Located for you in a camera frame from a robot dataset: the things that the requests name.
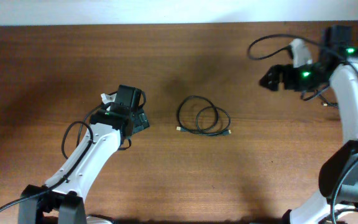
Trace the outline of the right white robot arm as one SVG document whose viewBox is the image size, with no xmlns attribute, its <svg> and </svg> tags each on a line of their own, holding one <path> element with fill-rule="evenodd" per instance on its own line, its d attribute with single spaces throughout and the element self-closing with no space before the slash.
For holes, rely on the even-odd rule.
<svg viewBox="0 0 358 224">
<path fill-rule="evenodd" d="M 351 43 L 349 26 L 331 26 L 318 44 L 313 61 L 310 39 L 290 36 L 285 47 L 291 64 L 274 65 L 260 79 L 260 86 L 277 91 L 279 86 L 298 91 L 303 101 L 321 98 L 332 89 L 339 111 L 343 145 L 321 167 L 319 189 L 300 207 L 287 211 L 283 223 L 338 223 L 358 213 L 358 47 Z"/>
</svg>

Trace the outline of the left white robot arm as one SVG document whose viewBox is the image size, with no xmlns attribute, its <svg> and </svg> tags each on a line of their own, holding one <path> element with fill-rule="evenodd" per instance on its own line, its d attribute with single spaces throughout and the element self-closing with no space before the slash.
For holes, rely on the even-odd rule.
<svg viewBox="0 0 358 224">
<path fill-rule="evenodd" d="M 52 210 L 58 211 L 56 223 L 110 223 L 86 214 L 86 196 L 108 159 L 150 124 L 142 90 L 119 85 L 112 95 L 101 97 L 102 105 L 84 123 L 86 134 L 66 162 L 43 186 L 28 185 L 22 192 L 26 200 L 19 206 L 19 223 L 47 223 L 45 213 Z"/>
</svg>

